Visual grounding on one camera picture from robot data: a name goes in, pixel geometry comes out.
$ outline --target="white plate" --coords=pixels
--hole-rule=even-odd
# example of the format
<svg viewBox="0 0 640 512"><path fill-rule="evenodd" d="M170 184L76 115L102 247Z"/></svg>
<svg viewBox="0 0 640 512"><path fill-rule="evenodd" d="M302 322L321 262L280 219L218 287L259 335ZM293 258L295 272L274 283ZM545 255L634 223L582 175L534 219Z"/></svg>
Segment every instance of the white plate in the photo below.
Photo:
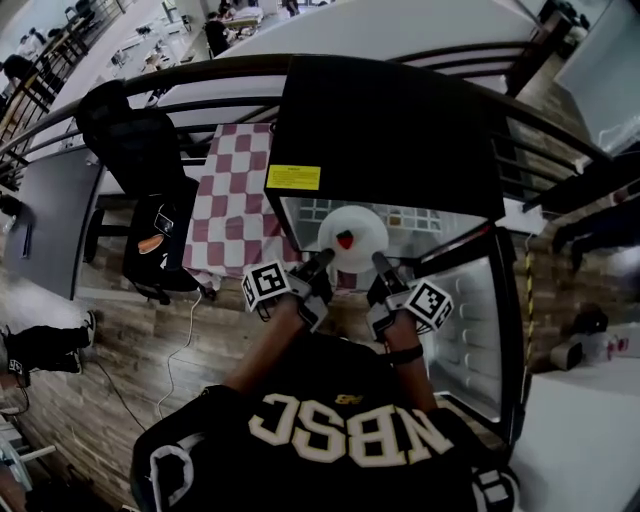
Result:
<svg viewBox="0 0 640 512"><path fill-rule="evenodd" d="M351 231L353 245L343 248L337 236ZM320 224L318 231L320 250L333 249L333 260L338 270L349 274L360 274L373 268L371 256L376 251L384 252L389 247L389 233L382 219L362 206L343 206L332 211Z"/></svg>

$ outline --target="black and white marker cube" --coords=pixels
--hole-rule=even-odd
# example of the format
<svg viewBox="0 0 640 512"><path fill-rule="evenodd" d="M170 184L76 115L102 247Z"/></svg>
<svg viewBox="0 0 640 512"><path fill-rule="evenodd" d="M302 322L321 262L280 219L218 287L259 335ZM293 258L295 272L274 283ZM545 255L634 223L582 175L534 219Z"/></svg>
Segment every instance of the black and white marker cube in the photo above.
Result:
<svg viewBox="0 0 640 512"><path fill-rule="evenodd" d="M420 322L437 331L453 311L453 300L442 288L427 279L420 279L404 307Z"/></svg>
<svg viewBox="0 0 640 512"><path fill-rule="evenodd" d="M258 302L290 290L287 274L278 260L251 267L242 280L242 291L249 311L253 311Z"/></svg>

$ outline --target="red and white checkered cloth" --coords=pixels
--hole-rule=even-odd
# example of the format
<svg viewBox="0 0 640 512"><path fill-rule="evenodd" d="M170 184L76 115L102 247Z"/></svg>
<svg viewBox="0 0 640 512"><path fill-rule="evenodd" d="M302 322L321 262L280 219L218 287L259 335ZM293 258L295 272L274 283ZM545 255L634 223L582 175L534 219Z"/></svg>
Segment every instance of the red and white checkered cloth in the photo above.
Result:
<svg viewBox="0 0 640 512"><path fill-rule="evenodd" d="M182 259L203 284L219 285L212 275L242 277L257 263L278 259L289 270L301 261L264 195L271 139L269 124L216 130Z"/></svg>

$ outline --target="black t-shirt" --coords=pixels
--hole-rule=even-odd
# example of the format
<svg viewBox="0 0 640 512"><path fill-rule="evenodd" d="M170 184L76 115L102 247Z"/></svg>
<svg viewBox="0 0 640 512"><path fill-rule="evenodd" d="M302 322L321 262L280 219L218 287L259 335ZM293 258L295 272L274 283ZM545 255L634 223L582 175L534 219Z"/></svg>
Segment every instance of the black t-shirt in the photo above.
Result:
<svg viewBox="0 0 640 512"><path fill-rule="evenodd" d="M33 62L20 55L9 55L7 60L4 61L4 74L7 75L7 78L24 80L37 71L35 69L32 70L32 66Z"/></svg>
<svg viewBox="0 0 640 512"><path fill-rule="evenodd" d="M224 36L225 30L224 24L217 20L211 20L204 26L207 42L214 57L229 49L229 43Z"/></svg>
<svg viewBox="0 0 640 512"><path fill-rule="evenodd" d="M143 511L513 510L513 473L453 412L412 410L367 347L298 339L262 388L255 399L207 388L140 437L132 488Z"/></svg>

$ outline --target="black refrigerator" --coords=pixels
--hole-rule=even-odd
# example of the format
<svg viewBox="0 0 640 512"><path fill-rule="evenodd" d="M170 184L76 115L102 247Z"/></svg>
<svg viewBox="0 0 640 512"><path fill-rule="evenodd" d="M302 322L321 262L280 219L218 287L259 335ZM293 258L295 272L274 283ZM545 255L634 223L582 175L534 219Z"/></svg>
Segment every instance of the black refrigerator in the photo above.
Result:
<svg viewBox="0 0 640 512"><path fill-rule="evenodd" d="M422 337L435 391L513 446L522 428L522 322L486 112L463 80L406 65L296 56L265 195L292 246L316 252L322 220L358 205L385 255L453 298Z"/></svg>

